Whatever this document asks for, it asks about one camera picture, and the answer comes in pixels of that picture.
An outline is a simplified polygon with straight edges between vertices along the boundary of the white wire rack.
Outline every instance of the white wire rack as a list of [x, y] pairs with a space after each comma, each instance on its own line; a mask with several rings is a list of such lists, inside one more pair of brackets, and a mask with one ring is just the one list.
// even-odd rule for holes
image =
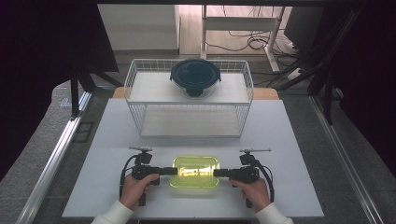
[[141, 136], [239, 137], [253, 100], [248, 63], [210, 61], [220, 69], [221, 82], [212, 94], [197, 99], [181, 94], [170, 80], [179, 62], [132, 61], [124, 91]]

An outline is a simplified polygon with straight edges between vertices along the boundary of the sleeve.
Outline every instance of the sleeve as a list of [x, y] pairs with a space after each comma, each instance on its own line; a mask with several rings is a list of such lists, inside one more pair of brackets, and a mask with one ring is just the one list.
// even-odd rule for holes
[[283, 216], [274, 203], [257, 212], [256, 218], [260, 221], [260, 224], [293, 224], [293, 220]]
[[134, 211], [115, 201], [106, 213], [95, 217], [92, 224], [125, 224], [133, 214]]

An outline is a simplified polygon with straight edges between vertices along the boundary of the wooden floor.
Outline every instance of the wooden floor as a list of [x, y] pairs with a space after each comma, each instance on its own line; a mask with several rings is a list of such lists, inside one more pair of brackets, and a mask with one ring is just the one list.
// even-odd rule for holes
[[[228, 17], [275, 17], [279, 14], [281, 7], [235, 7], [235, 6], [208, 6], [206, 15], [224, 16], [224, 11]], [[282, 18], [280, 29], [284, 29], [291, 7], [286, 7]], [[200, 54], [202, 41], [202, 7], [201, 6], [179, 6], [180, 13], [180, 54]], [[250, 35], [251, 32], [230, 31], [232, 35]], [[210, 45], [222, 46], [226, 49], [242, 49], [248, 44], [248, 36], [231, 36], [228, 31], [208, 31], [206, 33], [206, 43]], [[276, 47], [282, 51], [288, 50], [286, 47], [290, 41], [283, 36], [283, 30], [280, 30], [276, 39]], [[260, 42], [252, 43], [254, 48], [262, 46]], [[230, 51], [215, 47], [207, 47], [207, 54], [228, 55], [257, 55], [265, 54], [264, 49], [252, 49], [247, 47], [239, 51]]]

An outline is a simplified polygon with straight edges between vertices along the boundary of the yellow container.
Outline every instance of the yellow container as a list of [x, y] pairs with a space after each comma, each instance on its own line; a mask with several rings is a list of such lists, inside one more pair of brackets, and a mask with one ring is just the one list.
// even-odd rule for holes
[[219, 179], [213, 170], [219, 169], [219, 161], [207, 156], [177, 156], [173, 160], [177, 175], [171, 177], [171, 186], [184, 189], [213, 189]]

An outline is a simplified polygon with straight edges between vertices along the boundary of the hand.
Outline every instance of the hand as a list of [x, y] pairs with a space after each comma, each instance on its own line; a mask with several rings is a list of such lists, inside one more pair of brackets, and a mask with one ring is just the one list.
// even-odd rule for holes
[[259, 212], [271, 203], [264, 179], [260, 178], [251, 184], [245, 184], [231, 178], [229, 181], [232, 185], [242, 189], [242, 197], [251, 201], [253, 204], [252, 208], [255, 213]]
[[125, 176], [120, 202], [134, 211], [139, 206], [143, 191], [149, 193], [149, 182], [158, 178], [160, 178], [158, 174], [148, 175], [141, 180], [136, 180], [131, 175]]

